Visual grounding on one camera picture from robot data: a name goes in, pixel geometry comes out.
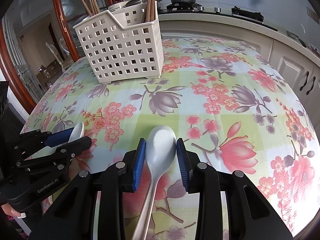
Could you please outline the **person's hand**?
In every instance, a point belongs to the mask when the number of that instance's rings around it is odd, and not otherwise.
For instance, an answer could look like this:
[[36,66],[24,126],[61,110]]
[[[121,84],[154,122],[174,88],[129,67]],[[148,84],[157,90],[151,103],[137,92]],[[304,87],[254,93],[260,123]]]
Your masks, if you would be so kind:
[[19,219],[25,218],[25,213],[19,213],[17,212],[13,207],[11,207],[8,203],[1,206],[4,213],[11,217],[17,217]]

